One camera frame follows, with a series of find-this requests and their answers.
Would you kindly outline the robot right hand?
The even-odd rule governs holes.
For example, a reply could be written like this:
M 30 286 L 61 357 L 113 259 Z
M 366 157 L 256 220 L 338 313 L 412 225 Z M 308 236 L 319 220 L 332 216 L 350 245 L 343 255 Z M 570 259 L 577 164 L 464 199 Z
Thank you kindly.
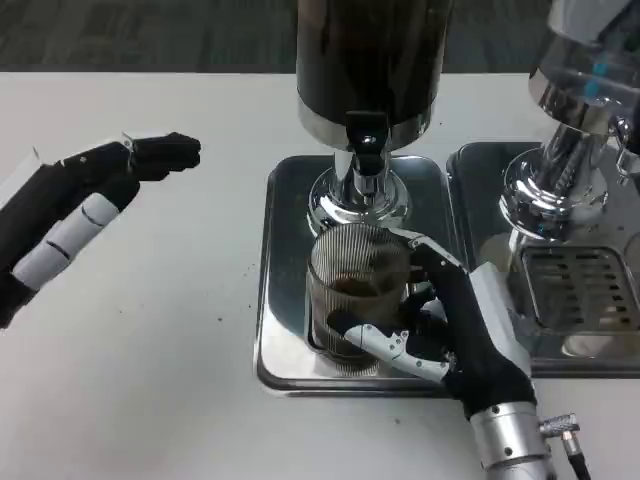
M 462 403 L 467 417 L 502 404 L 535 406 L 530 356 L 515 336 L 495 266 L 485 263 L 468 271 L 424 234 L 391 233 L 409 249 L 418 276 L 431 285 L 400 308 L 422 332 L 388 328 L 345 310 L 331 312 L 329 326 L 393 368 L 441 384 Z

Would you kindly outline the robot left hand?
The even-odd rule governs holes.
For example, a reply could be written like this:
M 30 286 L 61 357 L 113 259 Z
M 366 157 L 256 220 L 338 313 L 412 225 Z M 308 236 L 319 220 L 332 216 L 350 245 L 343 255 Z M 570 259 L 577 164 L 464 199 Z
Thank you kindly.
M 1 326 L 134 200 L 144 182 L 199 165 L 199 140 L 177 132 L 122 135 L 46 164 L 22 166 L 1 187 Z

